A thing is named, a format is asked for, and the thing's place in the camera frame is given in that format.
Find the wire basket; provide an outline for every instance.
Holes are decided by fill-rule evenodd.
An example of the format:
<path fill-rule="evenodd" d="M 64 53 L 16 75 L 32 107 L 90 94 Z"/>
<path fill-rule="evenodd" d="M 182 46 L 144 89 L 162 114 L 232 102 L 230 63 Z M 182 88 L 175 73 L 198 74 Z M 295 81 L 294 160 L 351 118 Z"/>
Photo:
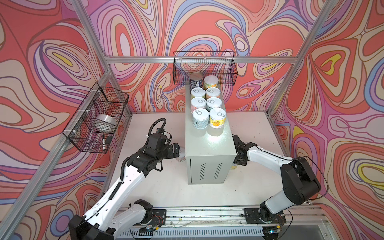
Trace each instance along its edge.
<path fill-rule="evenodd" d="M 67 138 L 81 152 L 106 153 L 128 99 L 116 88 L 99 86 Z"/>
<path fill-rule="evenodd" d="M 173 83 L 189 84 L 189 75 L 200 72 L 205 78 L 214 75 L 219 85 L 234 86 L 237 68 L 233 51 L 175 51 L 173 52 Z"/>

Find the ventilation slot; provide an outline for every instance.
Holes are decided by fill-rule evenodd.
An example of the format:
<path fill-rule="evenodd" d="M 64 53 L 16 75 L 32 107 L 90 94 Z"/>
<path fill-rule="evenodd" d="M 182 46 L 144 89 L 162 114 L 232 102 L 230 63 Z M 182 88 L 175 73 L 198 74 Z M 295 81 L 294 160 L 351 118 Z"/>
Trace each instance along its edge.
<path fill-rule="evenodd" d="M 148 238 L 148 236 L 139 233 L 138 230 L 132 230 L 135 238 Z M 263 227 L 177 227 L 176 229 L 160 228 L 153 232 L 152 238 L 182 238 L 182 237 L 255 237 L 264 236 Z M 116 239 L 132 239 L 131 233 L 123 232 Z"/>
<path fill-rule="evenodd" d="M 217 168 L 216 168 L 216 172 L 215 172 L 215 175 L 214 175 L 214 180 L 218 178 L 219 174 L 220 174 L 220 171 L 221 171 L 221 166 L 223 165 L 223 163 L 220 163 L 217 165 Z"/>
<path fill-rule="evenodd" d="M 204 178 L 204 174 L 205 174 L 205 163 L 200 165 L 200 179 L 199 180 L 202 180 Z"/>

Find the colorful wall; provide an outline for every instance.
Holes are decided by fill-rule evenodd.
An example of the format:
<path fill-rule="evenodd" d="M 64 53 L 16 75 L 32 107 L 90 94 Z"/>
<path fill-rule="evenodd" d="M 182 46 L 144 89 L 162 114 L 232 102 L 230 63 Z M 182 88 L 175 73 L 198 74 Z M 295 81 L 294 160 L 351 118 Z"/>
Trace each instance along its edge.
<path fill-rule="evenodd" d="M 339 1 L 273 114 L 291 156 L 324 172 L 316 204 L 340 239 L 384 239 L 383 39 L 383 1 Z"/>
<path fill-rule="evenodd" d="M 102 76 L 69 0 L 0 1 L 0 221 Z M 70 145 L 14 239 L 52 239 L 97 199 L 121 138 L 108 154 Z"/>
<path fill-rule="evenodd" d="M 94 0 L 86 10 L 106 55 L 173 56 L 180 50 L 233 50 L 236 56 L 296 56 L 322 0 Z M 173 64 L 111 65 L 132 111 L 184 111 Z M 239 63 L 223 86 L 229 111 L 265 111 L 288 64 Z"/>

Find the tin can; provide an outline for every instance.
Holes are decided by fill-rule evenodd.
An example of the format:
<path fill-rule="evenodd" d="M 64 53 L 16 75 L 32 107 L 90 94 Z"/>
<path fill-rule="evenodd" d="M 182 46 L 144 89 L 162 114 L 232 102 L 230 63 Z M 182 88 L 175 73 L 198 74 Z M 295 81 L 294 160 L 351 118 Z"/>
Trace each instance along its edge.
<path fill-rule="evenodd" d="M 205 109 L 207 111 L 211 111 L 213 108 L 221 108 L 221 105 L 223 104 L 223 101 L 221 101 L 220 98 L 212 97 L 207 100 L 207 105 L 205 106 Z"/>
<path fill-rule="evenodd" d="M 208 75 L 204 78 L 203 89 L 214 88 L 218 84 L 218 78 L 214 75 Z"/>
<path fill-rule="evenodd" d="M 220 89 L 218 88 L 208 88 L 205 91 L 205 99 L 211 98 L 211 97 L 220 97 Z"/>
<path fill-rule="evenodd" d="M 196 109 L 192 113 L 193 126 L 204 129 L 208 126 L 209 112 L 203 108 Z"/>
<path fill-rule="evenodd" d="M 191 92 L 194 88 L 203 87 L 203 74 L 200 72 L 194 72 L 189 75 L 189 91 Z"/>
<path fill-rule="evenodd" d="M 222 108 L 212 108 L 209 112 L 209 126 L 213 128 L 222 128 L 227 118 L 227 113 Z"/>
<path fill-rule="evenodd" d="M 191 91 L 191 99 L 195 97 L 205 98 L 205 90 L 202 88 L 194 88 Z"/>
<path fill-rule="evenodd" d="M 195 111 L 198 108 L 205 109 L 205 105 L 207 104 L 207 101 L 202 97 L 195 97 L 191 100 L 191 113 Z"/>

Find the gray metal box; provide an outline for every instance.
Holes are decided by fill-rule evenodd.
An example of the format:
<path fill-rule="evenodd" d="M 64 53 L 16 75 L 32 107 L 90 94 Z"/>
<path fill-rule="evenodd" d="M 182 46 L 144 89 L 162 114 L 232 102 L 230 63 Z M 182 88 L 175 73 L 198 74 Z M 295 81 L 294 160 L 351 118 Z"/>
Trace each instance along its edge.
<path fill-rule="evenodd" d="M 192 123 L 191 95 L 185 88 L 185 158 L 188 184 L 224 183 L 236 156 L 228 118 L 224 127 L 196 129 Z"/>

